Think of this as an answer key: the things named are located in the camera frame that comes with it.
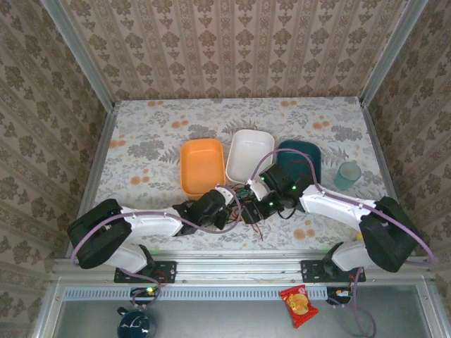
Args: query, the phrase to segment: snack bag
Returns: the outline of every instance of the snack bag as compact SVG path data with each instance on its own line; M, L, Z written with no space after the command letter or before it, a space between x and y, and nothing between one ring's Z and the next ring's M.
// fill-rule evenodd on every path
M319 312L317 308L314 308L310 304L307 292L305 291L305 285L282 291L280 297L287 304L296 328L313 318Z

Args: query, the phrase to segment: orange plastic container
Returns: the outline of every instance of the orange plastic container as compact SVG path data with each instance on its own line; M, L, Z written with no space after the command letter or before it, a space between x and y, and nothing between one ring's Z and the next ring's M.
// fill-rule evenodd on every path
M193 139L180 150L180 184L190 199L200 199L226 183L223 146L217 139Z

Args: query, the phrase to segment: blue mug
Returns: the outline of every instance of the blue mug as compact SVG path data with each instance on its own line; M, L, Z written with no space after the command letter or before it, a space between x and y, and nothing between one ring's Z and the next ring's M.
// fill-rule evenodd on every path
M122 316L118 326L118 338L154 338L156 334L155 318L139 310L128 311L118 308Z

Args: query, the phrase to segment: table surface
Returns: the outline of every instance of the table surface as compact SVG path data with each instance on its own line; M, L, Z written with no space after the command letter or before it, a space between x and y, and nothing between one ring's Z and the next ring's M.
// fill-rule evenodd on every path
M322 185L345 161L362 168L362 177L344 192L378 200L386 195L362 110L355 97L200 99L123 101L102 171L96 204L117 199L122 206L159 209L187 199L180 188L180 148L189 139L218 139L227 160L235 132L269 132L276 147L286 139L321 149ZM273 215L260 222L264 240L244 223L216 235L197 231L184 237L142 237L153 250L328 250L357 232L330 218L296 212L289 220Z

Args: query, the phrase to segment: floral wallpaper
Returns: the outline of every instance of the floral wallpaper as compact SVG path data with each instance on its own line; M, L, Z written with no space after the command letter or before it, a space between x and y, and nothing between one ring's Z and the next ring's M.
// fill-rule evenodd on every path
M40 2L0 0L0 337L31 333L104 118Z
M407 0L63 0L117 101L357 96Z
M400 202L451 314L451 1L430 0L369 106Z

